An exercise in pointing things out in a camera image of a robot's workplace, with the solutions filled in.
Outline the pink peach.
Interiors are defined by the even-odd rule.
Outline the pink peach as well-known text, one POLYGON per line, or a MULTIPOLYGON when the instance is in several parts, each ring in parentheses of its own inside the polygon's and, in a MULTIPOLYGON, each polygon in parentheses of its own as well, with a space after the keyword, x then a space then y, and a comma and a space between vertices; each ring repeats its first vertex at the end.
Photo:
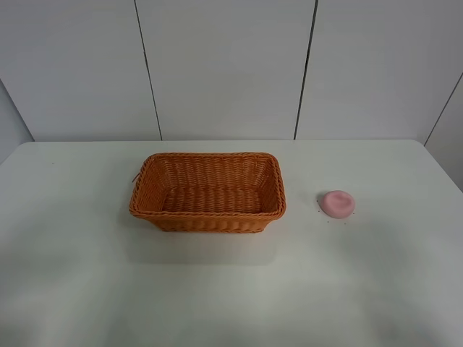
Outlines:
POLYGON ((329 217, 335 219, 348 218, 355 209, 354 197, 341 190, 327 192, 320 200, 320 208, 329 217))

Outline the orange woven wicker basket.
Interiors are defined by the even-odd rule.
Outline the orange woven wicker basket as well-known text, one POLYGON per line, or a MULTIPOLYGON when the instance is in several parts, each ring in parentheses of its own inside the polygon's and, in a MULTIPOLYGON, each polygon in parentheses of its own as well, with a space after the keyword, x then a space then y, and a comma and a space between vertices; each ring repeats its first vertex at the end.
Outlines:
POLYGON ((162 231, 259 233, 285 210, 279 162, 254 152, 151 155, 129 202, 162 231))

